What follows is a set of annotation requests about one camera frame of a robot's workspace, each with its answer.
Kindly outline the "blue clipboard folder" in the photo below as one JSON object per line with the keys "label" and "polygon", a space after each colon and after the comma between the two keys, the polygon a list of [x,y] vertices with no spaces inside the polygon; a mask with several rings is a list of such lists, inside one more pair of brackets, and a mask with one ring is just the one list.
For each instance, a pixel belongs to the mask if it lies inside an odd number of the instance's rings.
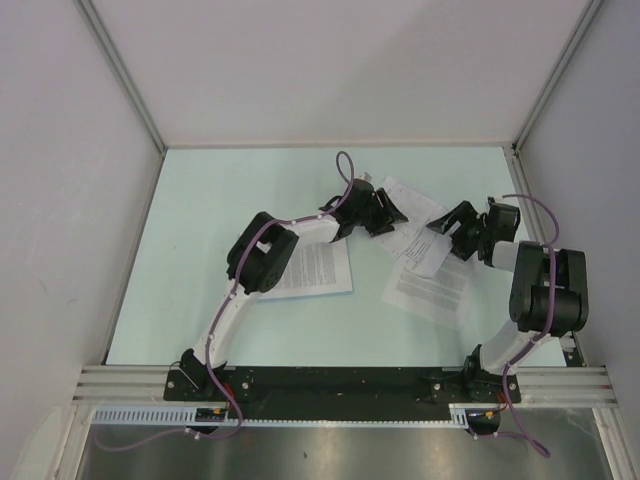
{"label": "blue clipboard folder", "polygon": [[353,289],[326,289],[326,288],[310,288],[310,289],[274,289],[261,296],[261,301],[279,301],[290,299],[303,299],[335,295],[350,295]]}

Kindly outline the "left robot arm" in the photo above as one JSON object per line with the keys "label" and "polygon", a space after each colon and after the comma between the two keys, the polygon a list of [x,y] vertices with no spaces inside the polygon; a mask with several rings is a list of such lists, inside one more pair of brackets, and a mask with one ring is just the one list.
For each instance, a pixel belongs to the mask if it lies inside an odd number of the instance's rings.
{"label": "left robot arm", "polygon": [[274,289],[296,250],[335,243],[357,227],[377,237],[407,221],[382,187],[362,179],[349,181],[343,194],[309,216],[284,220],[257,213],[227,255],[222,303],[206,333],[170,370],[165,397],[198,401],[227,391],[218,371],[228,362],[231,344],[249,309]]}

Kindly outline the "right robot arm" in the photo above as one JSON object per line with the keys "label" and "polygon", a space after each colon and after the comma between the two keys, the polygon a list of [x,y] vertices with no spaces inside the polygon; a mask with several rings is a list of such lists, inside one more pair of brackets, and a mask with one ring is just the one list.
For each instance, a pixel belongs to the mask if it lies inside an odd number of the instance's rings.
{"label": "right robot arm", "polygon": [[427,225],[450,236],[457,258],[476,257],[512,275],[508,320],[474,348],[460,370],[442,370],[429,378],[436,402],[518,402],[516,371],[522,361],[551,339],[581,330],[588,319],[585,254],[555,249],[552,240],[517,241],[520,209],[503,197],[490,197],[487,204],[487,211],[480,213],[463,201]]}

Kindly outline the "table form paper sheet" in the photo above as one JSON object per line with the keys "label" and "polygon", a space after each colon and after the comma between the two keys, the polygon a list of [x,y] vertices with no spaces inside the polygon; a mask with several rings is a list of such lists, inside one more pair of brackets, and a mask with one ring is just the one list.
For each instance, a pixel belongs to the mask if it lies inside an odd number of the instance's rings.
{"label": "table form paper sheet", "polygon": [[374,241],[411,273],[422,278],[433,277],[449,254],[451,241],[427,225],[444,216],[447,209],[393,177],[386,177],[382,188],[408,221],[395,225],[393,232]]}

